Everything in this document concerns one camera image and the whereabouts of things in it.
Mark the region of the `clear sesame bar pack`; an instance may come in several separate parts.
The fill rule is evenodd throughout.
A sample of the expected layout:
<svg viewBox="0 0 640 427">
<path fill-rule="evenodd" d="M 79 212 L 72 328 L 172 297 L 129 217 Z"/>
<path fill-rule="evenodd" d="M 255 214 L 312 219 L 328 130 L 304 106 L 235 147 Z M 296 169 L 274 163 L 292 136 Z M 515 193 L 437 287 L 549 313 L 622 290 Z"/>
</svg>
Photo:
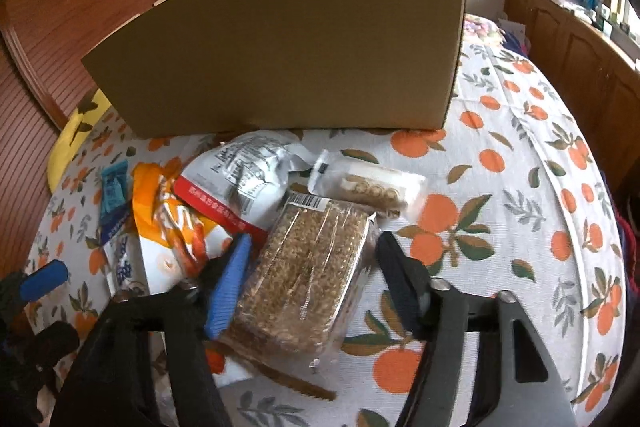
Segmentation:
<svg viewBox="0 0 640 427">
<path fill-rule="evenodd" d="M 276 383 L 335 400 L 338 351 L 378 234 L 371 207 L 290 193 L 222 341 Z"/>
</svg>

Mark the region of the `white red snack bag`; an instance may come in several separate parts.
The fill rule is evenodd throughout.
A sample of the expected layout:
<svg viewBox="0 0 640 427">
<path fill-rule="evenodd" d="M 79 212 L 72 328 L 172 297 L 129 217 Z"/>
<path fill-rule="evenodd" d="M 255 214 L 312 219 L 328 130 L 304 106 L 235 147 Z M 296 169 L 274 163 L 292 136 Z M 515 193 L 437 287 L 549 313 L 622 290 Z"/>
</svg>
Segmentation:
<svg viewBox="0 0 640 427">
<path fill-rule="evenodd" d="M 228 233 L 250 234 L 262 247 L 279 216 L 288 176 L 316 160 L 292 135 L 248 132 L 193 159 L 174 182 L 174 193 Z"/>
</svg>

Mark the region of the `blue white snack packet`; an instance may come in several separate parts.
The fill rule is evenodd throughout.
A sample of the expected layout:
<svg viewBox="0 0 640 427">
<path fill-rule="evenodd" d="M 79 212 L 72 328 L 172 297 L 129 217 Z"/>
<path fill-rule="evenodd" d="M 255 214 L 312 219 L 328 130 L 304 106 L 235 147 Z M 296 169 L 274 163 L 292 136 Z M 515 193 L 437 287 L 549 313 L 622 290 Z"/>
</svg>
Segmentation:
<svg viewBox="0 0 640 427">
<path fill-rule="evenodd" d="M 119 291 L 135 296 L 149 294 L 139 237 L 132 232 L 116 233 L 103 247 L 108 265 L 106 283 L 114 297 Z"/>
</svg>

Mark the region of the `teal small packet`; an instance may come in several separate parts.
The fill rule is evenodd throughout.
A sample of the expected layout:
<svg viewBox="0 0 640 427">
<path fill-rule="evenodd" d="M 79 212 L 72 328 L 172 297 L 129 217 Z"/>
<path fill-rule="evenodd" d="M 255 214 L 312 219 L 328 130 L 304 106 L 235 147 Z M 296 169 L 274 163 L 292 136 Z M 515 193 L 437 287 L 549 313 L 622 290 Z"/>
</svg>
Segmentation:
<svg viewBox="0 0 640 427">
<path fill-rule="evenodd" d="M 128 162 L 105 168 L 101 173 L 102 195 L 99 214 L 100 243 L 106 244 L 130 213 Z"/>
</svg>

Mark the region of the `orange white snack bag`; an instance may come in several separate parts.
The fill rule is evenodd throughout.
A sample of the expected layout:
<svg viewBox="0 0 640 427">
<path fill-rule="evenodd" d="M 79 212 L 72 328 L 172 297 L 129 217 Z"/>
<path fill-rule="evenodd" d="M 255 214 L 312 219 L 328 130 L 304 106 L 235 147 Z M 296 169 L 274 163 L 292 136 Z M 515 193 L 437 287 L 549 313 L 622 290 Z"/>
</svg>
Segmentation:
<svg viewBox="0 0 640 427">
<path fill-rule="evenodd" d="M 218 258 L 231 235 L 174 193 L 182 164 L 140 162 L 132 170 L 132 212 L 139 234 L 146 283 L 152 294 L 168 291 L 186 277 L 197 277 Z"/>
</svg>

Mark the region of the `orange print bed sheet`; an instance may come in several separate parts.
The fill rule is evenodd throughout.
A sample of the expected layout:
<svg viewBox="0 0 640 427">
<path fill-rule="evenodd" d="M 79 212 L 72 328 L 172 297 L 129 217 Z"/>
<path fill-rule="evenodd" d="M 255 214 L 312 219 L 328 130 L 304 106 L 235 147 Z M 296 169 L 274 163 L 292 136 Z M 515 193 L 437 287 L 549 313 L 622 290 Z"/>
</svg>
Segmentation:
<svg viewBox="0 0 640 427">
<path fill-rule="evenodd" d="M 625 263 L 608 190 L 558 92 L 501 45 L 493 22 L 466 19 L 460 57 L 440 130 L 305 130 L 297 138 L 313 152 L 425 176 L 424 215 L 387 228 L 460 291 L 513 291 L 552 354 L 577 424 L 587 426 L 612 398 L 625 337 Z M 207 134 L 140 139 L 114 110 L 104 115 L 53 193 L 28 256 L 29 270 L 61 259 L 70 271 L 28 307 L 35 331 L 60 320 L 86 335 L 110 297 L 102 171 L 120 162 L 176 168 L 213 145 Z"/>
</svg>

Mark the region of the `yellow pillow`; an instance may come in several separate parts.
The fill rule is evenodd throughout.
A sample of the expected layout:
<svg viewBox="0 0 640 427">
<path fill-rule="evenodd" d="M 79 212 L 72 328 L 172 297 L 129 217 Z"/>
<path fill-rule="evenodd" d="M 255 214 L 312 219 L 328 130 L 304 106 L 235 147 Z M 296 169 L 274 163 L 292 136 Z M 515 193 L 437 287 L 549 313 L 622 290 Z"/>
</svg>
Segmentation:
<svg viewBox="0 0 640 427">
<path fill-rule="evenodd" d="M 70 162 L 88 138 L 96 123 L 111 107 L 111 103 L 100 89 L 88 92 L 60 132 L 47 163 L 47 184 L 51 193 L 55 191 Z"/>
</svg>

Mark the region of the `small white snack packet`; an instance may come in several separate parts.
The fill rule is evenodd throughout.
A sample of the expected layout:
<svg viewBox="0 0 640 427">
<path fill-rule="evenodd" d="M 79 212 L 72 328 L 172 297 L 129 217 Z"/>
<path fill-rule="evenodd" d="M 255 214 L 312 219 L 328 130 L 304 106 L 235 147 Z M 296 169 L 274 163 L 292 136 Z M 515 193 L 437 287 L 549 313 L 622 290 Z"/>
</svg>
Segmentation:
<svg viewBox="0 0 640 427">
<path fill-rule="evenodd" d="M 427 198 L 427 179 L 324 150 L 308 180 L 319 197 L 368 206 L 390 219 L 416 219 Z"/>
</svg>

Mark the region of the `wooden side cabinet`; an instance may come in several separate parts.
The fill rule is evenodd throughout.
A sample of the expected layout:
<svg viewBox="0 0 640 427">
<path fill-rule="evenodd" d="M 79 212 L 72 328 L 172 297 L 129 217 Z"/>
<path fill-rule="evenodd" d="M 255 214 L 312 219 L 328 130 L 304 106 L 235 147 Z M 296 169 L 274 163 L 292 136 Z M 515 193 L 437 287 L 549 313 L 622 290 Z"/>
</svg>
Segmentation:
<svg viewBox="0 0 640 427">
<path fill-rule="evenodd" d="M 639 72 L 602 32 L 551 0 L 504 0 L 529 56 L 559 92 L 614 194 L 639 191 Z"/>
</svg>

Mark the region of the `wooden sliding wardrobe door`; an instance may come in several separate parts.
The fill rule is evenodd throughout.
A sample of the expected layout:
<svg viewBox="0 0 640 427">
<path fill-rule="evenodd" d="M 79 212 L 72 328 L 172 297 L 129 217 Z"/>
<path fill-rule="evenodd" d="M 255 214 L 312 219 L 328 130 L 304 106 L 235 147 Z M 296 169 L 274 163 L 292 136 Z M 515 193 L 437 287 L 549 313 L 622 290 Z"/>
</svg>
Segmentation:
<svg viewBox="0 0 640 427">
<path fill-rule="evenodd" d="M 49 202 L 50 150 L 94 83 L 82 57 L 156 0 L 1 0 L 1 271 L 21 268 Z"/>
</svg>

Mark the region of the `brown cardboard box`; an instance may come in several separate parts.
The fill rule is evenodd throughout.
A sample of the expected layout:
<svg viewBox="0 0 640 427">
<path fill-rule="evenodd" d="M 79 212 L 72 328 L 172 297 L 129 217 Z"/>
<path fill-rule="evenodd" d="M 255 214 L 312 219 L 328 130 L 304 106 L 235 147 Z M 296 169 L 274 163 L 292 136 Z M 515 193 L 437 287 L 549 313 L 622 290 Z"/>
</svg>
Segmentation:
<svg viewBox="0 0 640 427">
<path fill-rule="evenodd" d="M 466 0 L 160 0 L 82 62 L 142 138 L 442 127 Z"/>
</svg>

